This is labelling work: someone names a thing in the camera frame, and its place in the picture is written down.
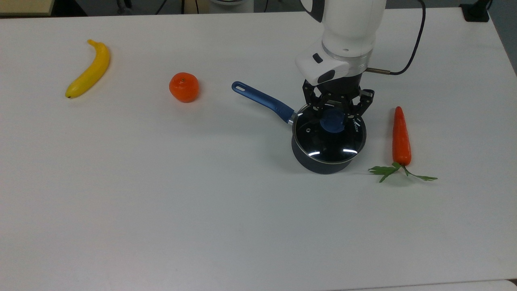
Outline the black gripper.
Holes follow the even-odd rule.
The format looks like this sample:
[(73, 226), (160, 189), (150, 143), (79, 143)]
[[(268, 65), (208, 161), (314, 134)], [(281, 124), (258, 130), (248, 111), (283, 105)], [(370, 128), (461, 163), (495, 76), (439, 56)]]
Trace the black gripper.
[[(350, 99), (349, 102), (349, 119), (360, 118), (368, 110), (373, 103), (375, 91), (362, 90), (360, 81), (362, 74), (353, 77), (337, 78), (319, 85), (311, 85), (307, 80), (303, 82), (303, 95), (305, 103), (311, 107), (317, 116), (323, 115), (325, 97), (330, 94), (332, 96), (343, 96)], [(359, 102), (354, 104), (354, 99), (359, 98)]]

